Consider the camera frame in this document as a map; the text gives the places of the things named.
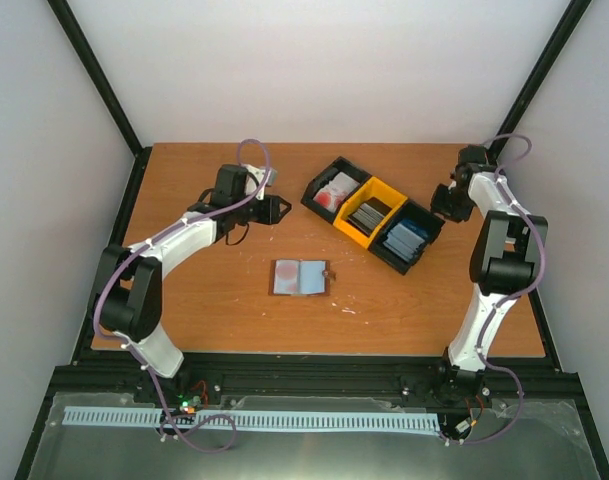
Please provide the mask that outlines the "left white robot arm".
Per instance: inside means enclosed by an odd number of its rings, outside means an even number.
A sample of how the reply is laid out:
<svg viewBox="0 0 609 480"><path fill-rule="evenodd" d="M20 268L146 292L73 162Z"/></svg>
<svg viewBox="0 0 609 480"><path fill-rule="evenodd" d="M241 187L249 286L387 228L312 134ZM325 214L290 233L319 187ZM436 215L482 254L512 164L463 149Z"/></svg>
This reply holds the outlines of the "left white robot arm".
<svg viewBox="0 0 609 480"><path fill-rule="evenodd" d="M195 253L226 240L236 226L279 223L291 204L265 192L276 176L272 167L226 164L215 186L172 225L141 242L111 244L102 252L89 299L95 333L118 339L144 370L155 372L156 388L170 402L190 395L192 378L180 369L183 353L162 326L163 281Z"/></svg>

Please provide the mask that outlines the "brown leather card holder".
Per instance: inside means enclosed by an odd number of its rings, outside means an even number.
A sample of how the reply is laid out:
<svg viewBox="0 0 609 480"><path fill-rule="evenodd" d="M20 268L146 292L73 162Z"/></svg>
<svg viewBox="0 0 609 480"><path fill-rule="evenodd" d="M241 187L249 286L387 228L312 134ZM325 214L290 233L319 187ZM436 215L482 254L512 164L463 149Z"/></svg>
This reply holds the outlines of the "brown leather card holder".
<svg viewBox="0 0 609 480"><path fill-rule="evenodd" d="M271 264L268 294L272 296L293 297L317 297L330 294L331 283L336 280L336 273L331 270L330 262L327 260L296 260L299 262L299 291L292 295L277 295L273 293L274 285L274 260Z"/></svg>

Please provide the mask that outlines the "black bin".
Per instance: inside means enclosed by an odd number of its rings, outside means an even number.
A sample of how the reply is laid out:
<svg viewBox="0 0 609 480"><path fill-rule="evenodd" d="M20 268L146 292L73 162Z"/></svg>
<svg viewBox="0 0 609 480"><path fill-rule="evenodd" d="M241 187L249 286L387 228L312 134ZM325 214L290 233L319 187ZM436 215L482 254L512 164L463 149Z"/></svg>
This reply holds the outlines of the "black bin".
<svg viewBox="0 0 609 480"><path fill-rule="evenodd" d="M332 224L340 207L372 175L344 157L338 157L307 185L301 204Z"/></svg>
<svg viewBox="0 0 609 480"><path fill-rule="evenodd" d="M405 275L438 238L444 224L423 206L407 200L383 224L368 251Z"/></svg>

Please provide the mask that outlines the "red white credit card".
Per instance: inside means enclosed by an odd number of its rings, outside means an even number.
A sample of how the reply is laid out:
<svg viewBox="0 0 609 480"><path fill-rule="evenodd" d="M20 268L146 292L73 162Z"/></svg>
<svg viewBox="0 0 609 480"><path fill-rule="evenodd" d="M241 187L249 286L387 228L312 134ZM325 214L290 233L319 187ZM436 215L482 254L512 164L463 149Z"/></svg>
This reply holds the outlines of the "red white credit card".
<svg viewBox="0 0 609 480"><path fill-rule="evenodd" d="M299 291L299 262L296 260L277 260L274 270L273 293L292 295Z"/></svg>

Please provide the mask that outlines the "yellow bin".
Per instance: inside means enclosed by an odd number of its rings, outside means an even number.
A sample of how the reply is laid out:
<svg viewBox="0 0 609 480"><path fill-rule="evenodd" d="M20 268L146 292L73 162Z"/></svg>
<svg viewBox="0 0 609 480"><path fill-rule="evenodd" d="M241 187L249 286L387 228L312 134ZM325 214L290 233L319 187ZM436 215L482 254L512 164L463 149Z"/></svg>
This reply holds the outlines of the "yellow bin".
<svg viewBox="0 0 609 480"><path fill-rule="evenodd" d="M406 203L408 197L381 179L371 177L340 206L333 226L364 249Z"/></svg>

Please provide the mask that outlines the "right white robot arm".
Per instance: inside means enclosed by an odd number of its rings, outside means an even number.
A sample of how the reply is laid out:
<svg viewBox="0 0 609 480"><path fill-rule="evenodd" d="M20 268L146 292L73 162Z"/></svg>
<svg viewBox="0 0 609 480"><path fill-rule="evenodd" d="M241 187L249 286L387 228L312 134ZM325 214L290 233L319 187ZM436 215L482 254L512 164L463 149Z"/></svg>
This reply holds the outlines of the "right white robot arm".
<svg viewBox="0 0 609 480"><path fill-rule="evenodd" d="M488 353L505 316L542 279L548 231L548 221L528 212L500 168L489 163L484 146L461 149L450 178L449 185L436 188L431 211L463 222L478 209L483 224L469 263L471 302L444 351L433 387L436 399L447 404L481 390Z"/></svg>

